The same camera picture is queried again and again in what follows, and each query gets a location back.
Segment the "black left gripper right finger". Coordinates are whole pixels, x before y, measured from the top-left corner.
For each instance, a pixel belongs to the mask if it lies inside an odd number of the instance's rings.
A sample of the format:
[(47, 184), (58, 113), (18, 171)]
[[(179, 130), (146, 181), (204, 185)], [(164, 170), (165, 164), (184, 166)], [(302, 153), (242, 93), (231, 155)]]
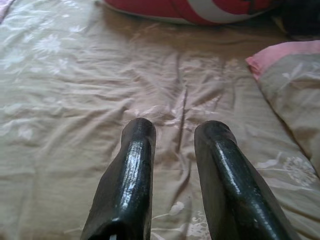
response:
[(301, 240), (226, 124), (200, 124), (194, 149), (212, 240)]

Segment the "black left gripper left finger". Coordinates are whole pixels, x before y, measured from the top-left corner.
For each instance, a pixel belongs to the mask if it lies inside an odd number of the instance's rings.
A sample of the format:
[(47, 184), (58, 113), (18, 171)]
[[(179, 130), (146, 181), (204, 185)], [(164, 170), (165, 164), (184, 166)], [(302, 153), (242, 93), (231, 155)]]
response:
[(102, 175), (80, 240), (150, 240), (156, 129), (145, 118), (122, 130), (120, 150)]

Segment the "beige floral bed sheet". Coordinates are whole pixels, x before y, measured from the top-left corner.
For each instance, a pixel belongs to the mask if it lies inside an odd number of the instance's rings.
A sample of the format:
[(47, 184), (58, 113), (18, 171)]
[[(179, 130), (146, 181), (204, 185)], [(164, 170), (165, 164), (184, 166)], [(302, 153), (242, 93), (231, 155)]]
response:
[(246, 58), (286, 41), (267, 17), (199, 27), (102, 0), (14, 0), (0, 23), (0, 240), (79, 240), (134, 118), (156, 127), (151, 240), (211, 240), (194, 131), (228, 125), (301, 240), (320, 240), (320, 178)]

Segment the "beige pillow pink edge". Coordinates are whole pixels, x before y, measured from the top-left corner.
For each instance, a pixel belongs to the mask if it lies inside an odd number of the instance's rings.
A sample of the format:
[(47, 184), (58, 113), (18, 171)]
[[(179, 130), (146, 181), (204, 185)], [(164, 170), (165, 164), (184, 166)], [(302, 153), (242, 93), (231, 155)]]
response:
[(272, 45), (245, 61), (265, 99), (320, 175), (320, 40)]

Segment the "red white striped bolster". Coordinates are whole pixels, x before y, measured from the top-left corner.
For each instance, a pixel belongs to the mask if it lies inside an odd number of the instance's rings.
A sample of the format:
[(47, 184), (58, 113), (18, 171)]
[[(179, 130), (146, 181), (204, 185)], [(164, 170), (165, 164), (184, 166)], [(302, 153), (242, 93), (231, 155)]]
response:
[(102, 0), (109, 8), (139, 17), (202, 26), (245, 21), (283, 0)]

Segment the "black cloth item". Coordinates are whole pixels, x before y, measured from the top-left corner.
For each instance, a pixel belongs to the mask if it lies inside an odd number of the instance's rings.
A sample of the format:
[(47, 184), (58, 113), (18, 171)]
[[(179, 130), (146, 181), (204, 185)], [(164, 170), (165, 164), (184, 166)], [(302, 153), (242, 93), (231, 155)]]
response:
[(320, 40), (320, 0), (283, 0), (271, 19), (294, 40)]

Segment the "pink cartoon print blanket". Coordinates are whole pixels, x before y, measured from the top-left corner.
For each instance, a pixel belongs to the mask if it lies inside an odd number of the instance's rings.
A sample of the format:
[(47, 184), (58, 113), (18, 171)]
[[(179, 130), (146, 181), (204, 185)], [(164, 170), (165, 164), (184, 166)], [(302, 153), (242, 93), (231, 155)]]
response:
[(0, 0), (0, 24), (3, 22), (10, 6), (15, 0)]

